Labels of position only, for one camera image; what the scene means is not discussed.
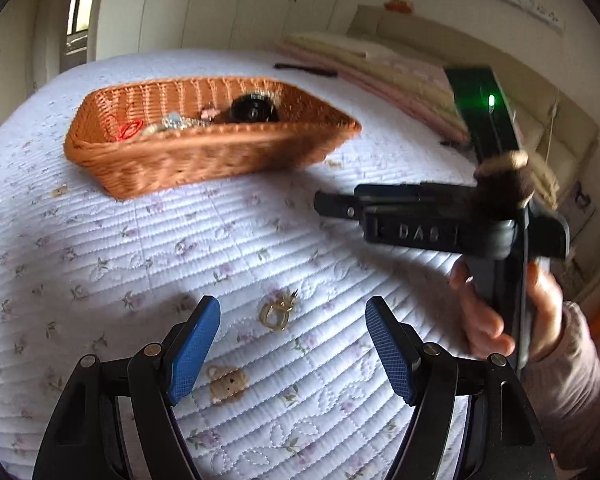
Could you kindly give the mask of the person's right hand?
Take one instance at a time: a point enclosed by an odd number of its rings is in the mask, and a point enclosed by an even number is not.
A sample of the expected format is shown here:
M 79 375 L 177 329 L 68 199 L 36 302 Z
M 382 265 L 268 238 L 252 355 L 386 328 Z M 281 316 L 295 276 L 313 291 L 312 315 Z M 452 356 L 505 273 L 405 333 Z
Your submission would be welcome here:
M 475 292 L 474 281 L 463 259 L 458 259 L 450 274 L 463 317 L 463 328 L 470 353 L 485 359 L 492 353 L 511 356 L 516 350 L 514 338 L 505 333 L 501 315 Z M 554 275 L 535 261 L 527 266 L 527 294 L 535 320 L 529 344 L 528 362 L 539 362 L 552 353 L 562 338 L 562 289 Z

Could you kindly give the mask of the pink sleeve right forearm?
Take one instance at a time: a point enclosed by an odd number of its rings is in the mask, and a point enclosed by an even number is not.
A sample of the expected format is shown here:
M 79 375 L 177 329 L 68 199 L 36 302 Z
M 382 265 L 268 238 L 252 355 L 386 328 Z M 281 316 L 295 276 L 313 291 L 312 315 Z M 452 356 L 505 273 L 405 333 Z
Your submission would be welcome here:
M 600 479 L 600 358 L 574 302 L 562 310 L 556 349 L 524 372 L 524 390 L 560 468 Z

